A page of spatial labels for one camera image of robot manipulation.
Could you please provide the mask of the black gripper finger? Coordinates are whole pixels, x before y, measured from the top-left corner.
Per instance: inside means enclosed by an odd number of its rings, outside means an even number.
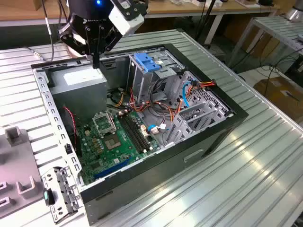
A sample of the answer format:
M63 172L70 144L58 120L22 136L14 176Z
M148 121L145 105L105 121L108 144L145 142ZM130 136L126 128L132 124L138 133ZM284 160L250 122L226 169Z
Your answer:
M104 52L110 51L121 38L122 35L115 26L110 28L99 25L97 50L95 53L96 69L100 67L100 55Z
M86 40L83 41L82 37L72 31L69 23L63 26L58 31L60 40L65 43L74 52L84 56L90 61L92 67L95 69L95 52L91 45Z

